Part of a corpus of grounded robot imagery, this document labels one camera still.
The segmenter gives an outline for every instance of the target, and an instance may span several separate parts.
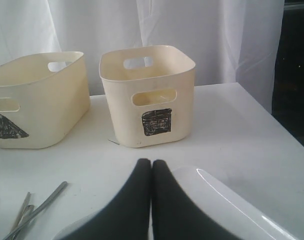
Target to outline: white table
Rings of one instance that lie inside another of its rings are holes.
[[[104,207],[137,159],[164,159],[173,170],[195,165],[221,180],[294,236],[304,239],[304,148],[238,83],[195,88],[194,125],[173,143],[116,145],[104,95],[59,144],[41,150],[0,149],[0,239],[28,191],[39,206],[70,185],[35,221],[25,240],[50,240]]]

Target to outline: bin handle hole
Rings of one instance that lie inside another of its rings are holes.
[[[125,59],[123,67],[127,70],[148,68],[153,66],[153,58],[151,56],[135,57]]]
[[[66,66],[70,65],[71,61],[54,61],[49,62],[47,68],[50,72],[56,73],[64,69]]]
[[[19,109],[19,103],[13,98],[0,97],[0,113],[17,112]]]
[[[132,102],[135,106],[148,106],[154,104],[170,103],[176,100],[177,91],[172,88],[140,92],[132,96]]]

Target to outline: white fabric backdrop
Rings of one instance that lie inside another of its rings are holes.
[[[284,0],[0,0],[0,65],[40,52],[85,53],[92,95],[108,51],[172,45],[196,84],[239,82],[271,111]]]

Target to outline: black triangle drawing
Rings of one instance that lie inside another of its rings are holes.
[[[28,136],[29,134],[0,114],[0,139],[22,139]]]

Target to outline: plastic storage bin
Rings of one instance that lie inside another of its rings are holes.
[[[124,67],[125,60],[145,57],[152,59],[151,66]],[[173,142],[191,132],[195,66],[167,45],[117,50],[101,57],[100,77],[122,145],[137,148]]]
[[[60,71],[49,63],[70,63]],[[0,66],[0,148],[41,149],[62,140],[89,109],[82,52],[24,56]]]

